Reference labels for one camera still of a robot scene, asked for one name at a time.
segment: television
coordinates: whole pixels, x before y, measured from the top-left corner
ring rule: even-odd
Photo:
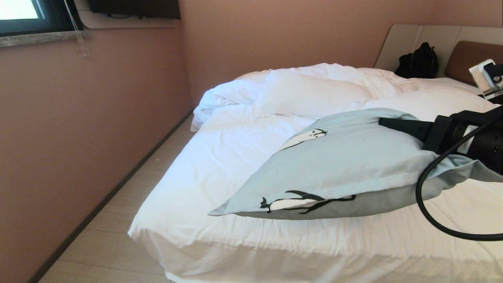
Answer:
[[[181,19],[178,0],[89,0],[94,13]]]

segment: window sill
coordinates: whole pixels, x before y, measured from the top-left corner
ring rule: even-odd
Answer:
[[[87,38],[92,37],[93,34],[90,30],[83,30],[80,31],[80,35],[83,38]],[[49,42],[49,41],[61,41],[76,38],[77,38],[77,32],[75,31],[6,36],[6,37],[0,37],[0,48],[16,46],[16,45],[32,44],[32,43]]]

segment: mattress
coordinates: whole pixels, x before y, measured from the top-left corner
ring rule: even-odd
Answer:
[[[262,75],[249,79],[261,80]],[[415,83],[459,84],[449,79]],[[282,143],[313,122],[296,115],[257,118],[253,102],[237,103],[222,93],[208,97],[200,105],[206,101],[213,105],[211,111],[196,111],[200,129],[141,206],[128,232],[159,261],[169,279],[177,283],[503,279],[502,242],[443,234],[415,205],[374,216],[307,221],[208,216]],[[502,199],[502,184],[469,179],[426,204],[445,226],[486,234],[503,230]]]

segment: black bag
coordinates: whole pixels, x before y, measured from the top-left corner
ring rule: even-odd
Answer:
[[[400,57],[400,66],[395,74],[406,78],[433,79],[439,68],[437,55],[427,42],[421,44],[414,53],[409,53]]]

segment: label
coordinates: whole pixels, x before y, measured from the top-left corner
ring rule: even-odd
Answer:
[[[466,127],[466,130],[465,130],[465,133],[463,134],[463,136],[466,136],[467,134],[469,134],[470,132],[472,132],[473,130],[475,130],[477,128],[478,128],[478,126],[468,125],[468,127]],[[475,138],[475,136],[471,137],[469,140],[465,141],[462,145],[460,145],[458,147],[458,152],[463,153],[463,154],[467,154],[474,138]]]

